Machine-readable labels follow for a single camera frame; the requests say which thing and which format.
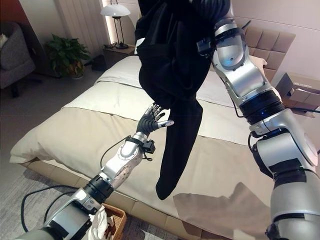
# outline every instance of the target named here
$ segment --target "cushion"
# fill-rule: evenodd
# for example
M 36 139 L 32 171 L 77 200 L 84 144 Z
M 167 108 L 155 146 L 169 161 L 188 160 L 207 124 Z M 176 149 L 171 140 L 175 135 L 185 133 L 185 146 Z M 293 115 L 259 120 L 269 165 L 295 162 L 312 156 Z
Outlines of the cushion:
M 0 49 L 2 49 L 3 45 L 6 43 L 7 40 L 7 36 L 2 33 L 0 35 Z

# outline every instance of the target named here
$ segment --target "wicker basket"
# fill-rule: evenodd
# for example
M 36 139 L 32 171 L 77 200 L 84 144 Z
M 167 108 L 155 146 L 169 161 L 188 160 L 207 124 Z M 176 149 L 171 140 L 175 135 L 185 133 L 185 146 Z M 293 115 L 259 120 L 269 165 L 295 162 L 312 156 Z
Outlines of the wicker basket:
M 126 213 L 114 206 L 110 206 L 108 204 L 102 203 L 104 208 L 106 209 L 107 215 L 113 216 L 114 225 L 115 225 L 115 232 L 113 234 L 113 240 L 121 240 L 123 236 L 123 230 L 127 221 Z

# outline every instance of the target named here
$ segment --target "lamp base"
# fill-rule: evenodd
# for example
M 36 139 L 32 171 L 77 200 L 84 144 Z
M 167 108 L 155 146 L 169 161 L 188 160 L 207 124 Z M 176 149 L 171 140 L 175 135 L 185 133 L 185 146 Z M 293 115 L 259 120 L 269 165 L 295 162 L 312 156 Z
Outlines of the lamp base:
M 115 48 L 116 49 L 127 49 L 129 46 L 128 44 L 124 44 L 123 42 L 118 42 L 116 45 L 115 45 Z

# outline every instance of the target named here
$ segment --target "bed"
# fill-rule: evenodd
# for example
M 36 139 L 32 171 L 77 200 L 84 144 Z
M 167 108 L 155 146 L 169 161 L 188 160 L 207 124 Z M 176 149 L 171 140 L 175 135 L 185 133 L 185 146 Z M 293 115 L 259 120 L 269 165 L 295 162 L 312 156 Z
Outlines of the bed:
M 245 37 L 256 57 L 253 62 L 271 81 L 295 35 L 248 27 Z M 99 172 L 104 151 L 133 134 L 153 102 L 139 85 L 140 66 L 139 58 L 130 56 L 108 69 L 93 87 L 28 132 L 13 147 L 10 162 L 83 187 Z M 266 239 L 273 181 L 260 173 L 248 148 L 249 125 L 236 117 L 214 71 L 197 99 L 203 107 L 201 126 L 172 194 L 159 200 L 155 191 L 166 139 L 163 128 L 150 135 L 156 146 L 153 161 L 136 167 L 107 203 L 188 240 Z

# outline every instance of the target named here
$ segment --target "green plant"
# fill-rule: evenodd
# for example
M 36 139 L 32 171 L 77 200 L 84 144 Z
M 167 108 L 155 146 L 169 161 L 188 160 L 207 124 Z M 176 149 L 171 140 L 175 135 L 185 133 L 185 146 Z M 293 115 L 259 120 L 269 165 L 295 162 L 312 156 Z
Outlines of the green plant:
M 45 50 L 53 70 L 62 76 L 78 77 L 85 67 L 81 60 L 90 60 L 88 51 L 78 38 L 64 38 L 52 34 L 52 40 L 45 43 Z

